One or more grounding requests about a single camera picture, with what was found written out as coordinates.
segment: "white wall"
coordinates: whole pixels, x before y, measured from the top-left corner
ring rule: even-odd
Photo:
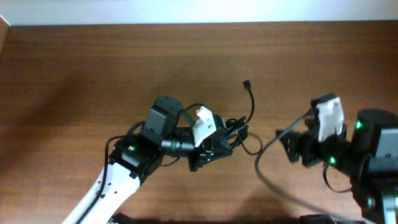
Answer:
[[[4,41],[6,41],[8,27],[9,24],[0,16],[0,55],[2,46],[4,45]]]
[[[398,19],[398,0],[0,0],[11,25]]]

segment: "wood grain surface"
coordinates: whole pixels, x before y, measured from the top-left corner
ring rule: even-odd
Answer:
[[[0,223],[60,223],[100,173],[106,140],[145,120],[159,95],[239,118],[250,112],[250,79],[249,130],[266,142],[334,92],[350,138],[361,108],[398,113],[397,73],[392,21],[10,27],[0,58]],[[118,211],[201,221],[314,213],[265,188],[254,159],[239,147],[198,172],[186,159],[161,167]],[[260,167],[293,195],[361,218],[351,193],[327,189],[322,166],[289,164],[280,144]],[[349,187],[334,170],[330,182]]]

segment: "black cable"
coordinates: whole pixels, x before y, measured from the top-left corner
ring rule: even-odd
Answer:
[[[188,107],[186,107],[184,110],[190,110],[191,108],[193,108],[194,106],[204,106],[205,108],[208,108],[207,106],[205,106],[203,103],[194,103]]]
[[[160,165],[160,166],[171,166],[173,164],[175,164],[178,160],[180,160],[181,157],[176,158],[173,162],[169,163],[169,164],[164,164],[164,165]]]
[[[249,154],[250,156],[258,155],[258,154],[261,152],[262,147],[263,147],[261,138],[260,138],[258,135],[256,135],[256,134],[252,134],[252,133],[248,133],[248,134],[249,134],[250,136],[253,136],[254,138],[256,138],[256,139],[260,142],[260,150],[258,150],[257,152],[250,152],[250,151],[246,148],[246,146],[243,144],[243,140],[240,139],[242,148],[243,148],[243,150],[244,150],[247,154]]]
[[[105,145],[105,163],[104,163],[104,173],[103,173],[103,178],[102,178],[102,183],[101,183],[101,187],[99,188],[99,191],[97,192],[94,200],[92,201],[92,203],[87,207],[87,209],[85,210],[85,212],[81,215],[81,217],[79,218],[79,220],[76,222],[76,224],[80,224],[83,219],[87,216],[87,214],[91,211],[91,209],[94,207],[95,203],[98,201],[98,199],[100,199],[102,192],[104,190],[105,187],[105,182],[106,182],[106,174],[108,172],[108,151],[109,151],[109,144],[112,140],[114,139],[120,139],[123,138],[124,136],[115,136],[115,137],[111,137],[110,139],[108,139],[106,141],[106,145]]]
[[[132,135],[132,133],[142,124],[145,124],[145,122],[141,121],[138,122],[136,124],[134,124],[129,131],[127,132],[129,135]],[[105,187],[105,182],[106,182],[106,174],[108,173],[108,160],[109,160],[109,144],[111,143],[111,141],[115,140],[115,139],[121,139],[126,137],[127,135],[123,135],[123,136],[114,136],[109,138],[106,141],[105,144],[105,162],[104,162],[104,172],[103,172],[103,177],[102,177],[102,183],[101,183],[101,187],[99,188],[99,191],[97,192],[94,200],[90,203],[90,205],[87,207],[87,209],[85,210],[85,212],[81,215],[81,217],[77,220],[76,224],[80,224],[83,219],[87,216],[87,214],[91,211],[91,209],[94,207],[95,203],[98,201],[98,199],[100,199],[100,197],[102,196],[102,192],[104,190]]]
[[[126,136],[132,136],[132,133],[141,125],[145,125],[145,121],[140,121],[131,126],[131,128],[127,131]]]
[[[246,121],[244,121],[246,119],[245,116],[243,116],[242,118],[239,118],[239,119],[230,118],[225,122],[226,127],[227,127],[227,133],[222,137],[222,139],[229,139],[231,136],[235,135],[235,133],[238,133],[238,135],[236,136],[236,139],[231,143],[231,147],[229,148],[229,150],[231,150],[231,151],[234,150],[236,147],[240,146],[241,144],[243,144],[243,141],[248,136],[247,125],[250,122],[251,118],[253,117],[254,109],[256,107],[256,105],[254,103],[254,96],[251,91],[251,86],[245,86],[245,87],[246,87],[247,91],[249,92],[250,99],[251,99],[251,111],[250,111],[249,118]],[[246,149],[245,146],[243,146],[243,149],[249,155],[252,154],[251,152],[249,152]]]
[[[267,177],[265,177],[264,174],[261,173],[261,171],[259,170],[259,161],[261,156],[263,155],[263,153],[267,150],[267,148],[274,144],[276,141],[280,140],[281,137],[283,137],[286,133],[288,133],[289,131],[291,131],[292,129],[294,129],[294,127],[296,127],[298,124],[300,124],[308,115],[311,115],[312,111],[309,111],[307,113],[305,113],[303,116],[301,116],[298,120],[296,120],[292,125],[290,125],[285,131],[283,131],[282,133],[280,133],[278,136],[276,136],[273,140],[271,140],[269,143],[266,144],[266,146],[264,146],[264,148],[261,150],[261,152],[258,154],[258,156],[256,157],[256,161],[254,163],[254,169],[256,170],[256,174],[257,176],[260,178],[260,180],[268,187],[270,188],[274,193],[279,194],[282,198],[289,200],[293,203],[296,203],[300,206],[303,206],[305,208],[308,208],[310,210],[313,210],[315,212],[318,213],[322,213],[322,214],[329,214],[330,216],[340,219],[340,220],[344,220],[347,223],[353,223],[350,221],[346,221],[348,220],[348,218],[342,217],[341,215],[337,215],[335,213],[331,213],[328,212],[322,208],[318,208],[302,199],[296,198],[293,195],[288,194],[287,192],[285,192],[284,190],[282,190],[280,187],[276,186],[275,184],[273,184],[269,179],[267,179]]]
[[[329,189],[332,190],[333,192],[336,192],[339,194],[350,192],[352,190],[352,187],[350,187],[346,190],[335,190],[333,187],[330,186],[328,177],[327,177],[328,168],[329,168],[329,164],[325,163],[325,165],[323,167],[323,180],[325,181],[325,184],[329,187]]]

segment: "cable connector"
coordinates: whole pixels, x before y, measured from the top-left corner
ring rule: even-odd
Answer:
[[[251,84],[249,80],[243,81],[244,88],[247,90],[251,90]]]

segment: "wooden tabletop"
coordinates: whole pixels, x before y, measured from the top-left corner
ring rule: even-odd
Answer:
[[[333,92],[350,138],[361,108],[398,113],[397,74],[392,21],[10,27],[0,58],[0,223],[60,223],[101,172],[106,140],[146,120],[159,95],[240,118],[250,112],[242,84],[250,79],[249,130],[267,142]],[[254,159],[239,147],[198,172],[186,159],[161,167],[118,211],[202,221],[314,213],[267,189]],[[291,194],[361,218],[351,193],[327,189],[322,165],[290,164],[281,144],[260,167]],[[330,182],[349,187],[335,170]]]

